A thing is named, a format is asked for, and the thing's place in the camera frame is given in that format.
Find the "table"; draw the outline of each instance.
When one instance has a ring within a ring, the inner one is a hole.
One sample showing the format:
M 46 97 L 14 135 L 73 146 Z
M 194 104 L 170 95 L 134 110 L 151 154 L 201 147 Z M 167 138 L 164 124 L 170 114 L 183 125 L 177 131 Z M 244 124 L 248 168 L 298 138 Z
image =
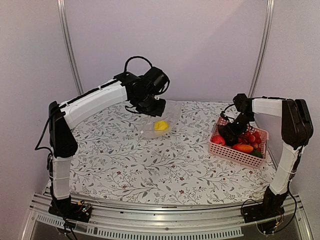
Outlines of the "table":
M 155 139 L 140 136 L 147 116 L 127 112 L 126 104 L 89 117 L 73 131 L 79 148 L 71 162 L 72 194 L 163 205 L 262 199 L 275 175 L 269 155 L 254 169 L 208 153 L 212 128 L 229 103 L 185 101 L 175 129 Z

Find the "cable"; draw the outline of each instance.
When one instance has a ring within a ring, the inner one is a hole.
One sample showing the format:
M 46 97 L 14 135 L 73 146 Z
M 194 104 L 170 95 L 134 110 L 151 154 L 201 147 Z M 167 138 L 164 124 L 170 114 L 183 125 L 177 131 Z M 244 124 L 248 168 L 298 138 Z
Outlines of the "cable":
M 243 203 L 242 203 L 242 205 L 241 205 L 241 208 L 240 208 L 240 213 L 241 213 L 241 215 L 243 215 L 244 213 L 243 213 L 243 208 L 244 208 L 244 205 L 245 205 L 245 203 L 246 202 L 248 202 L 248 201 L 253 201 L 253 202 L 255 202 L 256 204 L 258 204 L 258 205 L 261 205 L 260 203 L 258 203 L 257 201 L 255 201 L 255 200 L 253 200 L 253 199 L 251 199 L 251 198 L 249 198 L 249 199 L 247 199 L 247 200 L 245 200 Z
M 129 113 L 132 114 L 142 114 L 142 112 L 138 112 L 138 111 L 131 111 L 130 109 L 134 108 L 135 106 L 124 106 L 125 110 L 127 110 Z
M 58 211 L 58 213 L 61 215 L 62 219 L 64 220 L 64 235 L 69 239 L 69 240 L 73 240 L 71 237 L 68 236 L 67 234 L 67 228 L 66 226 L 69 227 L 73 237 L 74 237 L 74 240 L 78 240 L 77 236 L 75 235 L 74 231 L 72 230 L 73 226 L 72 224 L 66 219 L 66 217 L 61 213 L 61 211 L 59 210 L 58 208 L 58 205 L 56 203 L 56 200 L 55 200 L 55 196 L 53 196 L 53 193 L 51 194 L 51 197 L 52 197 L 52 202 L 56 208 L 56 210 Z
M 118 82 L 118 81 L 119 81 L 118 79 L 115 79 L 115 80 L 113 80 L 113 81 L 107 82 L 107 83 L 105 83 L 105 84 L 102 84 L 102 85 L 100 86 L 100 88 L 103 89 L 103 88 L 108 87 L 108 86 L 110 86 L 110 85 L 112 85 L 112 84 L 115 84 L 115 83 Z
M 221 113 L 220 113 L 220 117 L 222 117 L 224 120 L 226 120 L 226 121 L 228 121 L 228 122 L 230 122 L 230 119 L 233 119 L 233 120 L 235 120 L 233 117 L 230 117 L 230 116 L 226 116 L 226 111 L 228 110 L 228 108 L 230 108 L 230 107 L 232 107 L 232 106 L 234 106 L 235 104 L 234 103 L 232 103 L 232 104 L 230 104 L 229 106 L 227 106 Z
M 44 128 L 43 128 L 43 130 L 42 130 L 40 139 L 39 139 L 38 143 L 36 144 L 34 150 L 35 150 L 35 151 L 38 151 L 38 150 L 41 150 L 41 149 L 47 149 L 47 150 L 50 151 L 50 154 L 53 156 L 54 154 L 53 154 L 52 150 L 51 150 L 49 147 L 47 147 L 47 146 L 41 146 L 41 147 L 39 147 L 39 145 L 41 144 L 42 139 L 44 138 L 44 135 L 45 135 L 45 133 L 46 133 L 48 124 L 49 124 L 49 122 L 50 122 L 50 119 L 51 119 L 51 118 L 48 117 L 47 121 L 45 122 L 45 125 L 44 125 Z
M 151 68 L 153 67 L 153 66 L 152 66 L 152 63 L 151 63 L 148 59 L 146 59 L 144 56 L 132 56 L 132 57 L 130 57 L 130 58 L 125 62 L 123 73 L 126 73 L 126 72 L 127 72 L 128 63 L 129 63 L 132 59 L 143 59 L 143 60 L 145 60 L 145 61 L 150 65 Z
M 291 198 L 294 200 L 294 212 L 293 212 L 293 215 L 292 215 L 291 219 L 287 222 L 287 224 L 283 228 L 281 228 L 280 230 L 278 230 L 278 231 L 276 230 L 274 233 L 278 233 L 278 232 L 282 231 L 283 229 L 285 229 L 292 222 L 292 220 L 296 216 L 298 203 L 297 203 L 297 200 L 295 199 L 295 197 L 292 195 L 292 193 L 290 191 L 290 183 L 291 183 L 291 181 L 289 181 L 289 183 L 288 183 L 288 191 L 289 191 L 289 194 L 290 194 Z

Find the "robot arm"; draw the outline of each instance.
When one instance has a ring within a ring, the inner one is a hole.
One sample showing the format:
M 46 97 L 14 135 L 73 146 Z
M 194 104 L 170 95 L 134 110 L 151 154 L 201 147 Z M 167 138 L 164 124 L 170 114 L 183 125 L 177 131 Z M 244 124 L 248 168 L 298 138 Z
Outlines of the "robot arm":
M 219 128 L 226 144 L 233 145 L 237 136 L 247 130 L 247 124 L 254 121 L 254 114 L 280 117 L 283 149 L 275 177 L 267 187 L 263 202 L 256 207 L 243 208 L 246 222 L 271 218 L 282 213 L 283 202 L 289 193 L 289 181 L 294 177 L 304 147 L 313 134 L 313 126 L 306 101 L 284 98 L 247 98 L 238 94 L 233 103 L 240 112 L 238 117 L 226 126 Z
M 162 70 L 152 66 L 149 61 L 151 68 L 144 75 L 136 76 L 127 72 L 128 62 L 134 58 L 136 57 L 129 58 L 126 62 L 123 73 L 107 83 L 70 101 L 61 104 L 54 101 L 49 105 L 49 141 L 53 156 L 48 167 L 54 203 L 49 210 L 50 213 L 63 214 L 66 218 L 83 222 L 87 222 L 90 217 L 89 212 L 85 212 L 87 216 L 73 216 L 76 206 L 71 203 L 69 192 L 70 164 L 78 149 L 72 131 L 79 123 L 109 106 L 124 101 L 129 101 L 135 107 L 135 113 L 161 117 L 166 101 L 156 96 L 168 89 L 170 80 Z

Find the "yellow object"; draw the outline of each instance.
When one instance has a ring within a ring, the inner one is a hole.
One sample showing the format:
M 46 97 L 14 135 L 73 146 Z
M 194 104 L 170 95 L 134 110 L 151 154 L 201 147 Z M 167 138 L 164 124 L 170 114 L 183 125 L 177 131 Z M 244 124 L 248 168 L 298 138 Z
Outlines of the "yellow object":
M 169 128 L 169 125 L 166 121 L 157 121 L 154 124 L 155 131 L 164 131 L 164 130 L 167 130 L 168 128 Z

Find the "green vegetable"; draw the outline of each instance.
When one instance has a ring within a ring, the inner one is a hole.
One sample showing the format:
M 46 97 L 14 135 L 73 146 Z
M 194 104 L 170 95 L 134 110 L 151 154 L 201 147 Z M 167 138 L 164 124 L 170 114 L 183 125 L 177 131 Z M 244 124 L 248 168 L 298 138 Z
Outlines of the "green vegetable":
M 264 158 L 264 156 L 262 156 L 262 153 L 257 150 L 254 150 L 253 152 L 251 152 L 250 155 L 261 158 L 261 159 Z

